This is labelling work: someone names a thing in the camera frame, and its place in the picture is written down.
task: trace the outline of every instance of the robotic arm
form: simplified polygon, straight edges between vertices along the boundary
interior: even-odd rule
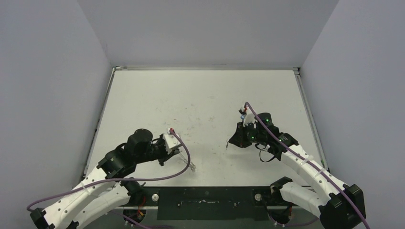
[[[348,201],[329,180],[321,176],[321,173],[344,191],[365,218],[363,192],[357,185],[348,186],[326,171],[304,151],[296,139],[280,132],[278,127],[274,126],[270,113],[260,113],[257,117],[277,140],[270,135],[264,125],[257,123],[257,118],[248,106],[243,106],[239,112],[242,121],[237,124],[236,132],[229,143],[240,148],[252,144],[256,147],[263,145],[268,153],[296,171],[315,190],[309,191],[295,184],[290,178],[283,177],[270,186],[273,198],[301,206],[318,217],[326,229],[351,229],[361,223],[360,217]],[[298,155],[287,150],[281,143]]]
[[[45,209],[36,208],[30,216],[38,229],[76,229],[83,228],[91,221],[115,207],[129,202],[131,196],[142,195],[142,186],[136,181],[121,181],[133,173],[137,164],[158,160],[161,166],[178,154],[181,143],[170,134],[161,134],[152,139],[152,133],[139,129],[116,149],[108,152],[98,165],[74,189],[82,190],[61,198]],[[108,193],[99,195],[108,188]]]

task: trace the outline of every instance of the wall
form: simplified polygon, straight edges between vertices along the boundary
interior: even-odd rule
[[[1,1],[1,228],[35,228],[25,207],[77,184],[110,74],[77,1]]]
[[[79,0],[113,65],[298,67],[338,0]]]
[[[301,69],[330,169],[363,189],[372,228],[405,225],[404,10],[340,0]]]

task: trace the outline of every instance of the white work surface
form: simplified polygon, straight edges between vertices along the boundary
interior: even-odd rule
[[[172,127],[188,147],[196,171],[147,186],[268,186],[287,176],[307,185],[292,169],[274,160],[263,163],[253,145],[238,148],[228,139],[248,101],[257,113],[271,113],[280,131],[291,134],[320,163],[314,135],[293,71],[160,70],[116,71],[94,140],[88,171],[139,128],[157,138]],[[264,160],[270,154],[262,153]],[[161,167],[137,165],[128,177],[154,178],[179,172],[179,155]]]

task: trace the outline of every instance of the bolt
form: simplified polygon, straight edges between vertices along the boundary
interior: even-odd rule
[[[152,195],[152,201],[153,202],[156,202],[156,201],[158,201],[159,200],[159,195],[158,194],[153,194]]]
[[[257,194],[255,195],[255,200],[256,200],[256,201],[261,201],[261,200],[262,200],[262,195],[261,195],[260,193],[257,193]]]

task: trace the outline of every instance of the white plastic part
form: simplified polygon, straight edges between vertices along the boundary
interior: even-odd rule
[[[83,180],[83,184],[87,185],[99,180],[104,180],[105,176],[106,173],[102,169],[94,168]],[[43,217],[48,225],[53,224],[55,229],[66,229],[84,207],[114,184],[115,182],[106,182],[89,187],[87,190],[80,190],[64,196],[56,203],[45,208],[44,211],[46,214]],[[81,184],[74,187],[74,189],[80,187],[82,187]]]
[[[120,183],[117,183],[115,188],[93,200],[73,219],[74,222],[79,223],[77,229],[82,229],[100,216],[121,205],[127,204],[130,197],[127,189],[121,186]]]
[[[255,115],[252,113],[252,111],[249,109],[249,107],[246,107],[246,115],[245,118],[243,119],[243,126],[247,126],[250,123],[255,123],[257,120],[255,119]]]
[[[292,150],[298,153],[303,158],[307,159],[309,155],[304,151],[302,146],[290,146]],[[308,161],[312,162],[319,169],[322,169],[322,166],[319,165],[316,161],[309,159]],[[281,154],[281,162],[292,168],[300,177],[302,177],[319,195],[322,203],[326,204],[330,200],[329,193],[338,194],[339,191],[329,183],[326,178],[319,174],[318,171],[314,169],[308,162],[299,159],[293,153],[287,150]],[[323,171],[329,178],[335,182],[339,188],[344,189],[344,183],[332,176],[329,172]]]
[[[289,182],[283,185],[283,187],[280,189],[280,193],[283,200],[302,207],[318,218],[320,216],[318,206],[325,205],[325,203],[322,203],[318,194],[309,191],[308,189],[303,188],[294,182]]]
[[[166,142],[166,150],[168,153],[181,146],[181,143],[172,134],[163,134],[163,139]]]

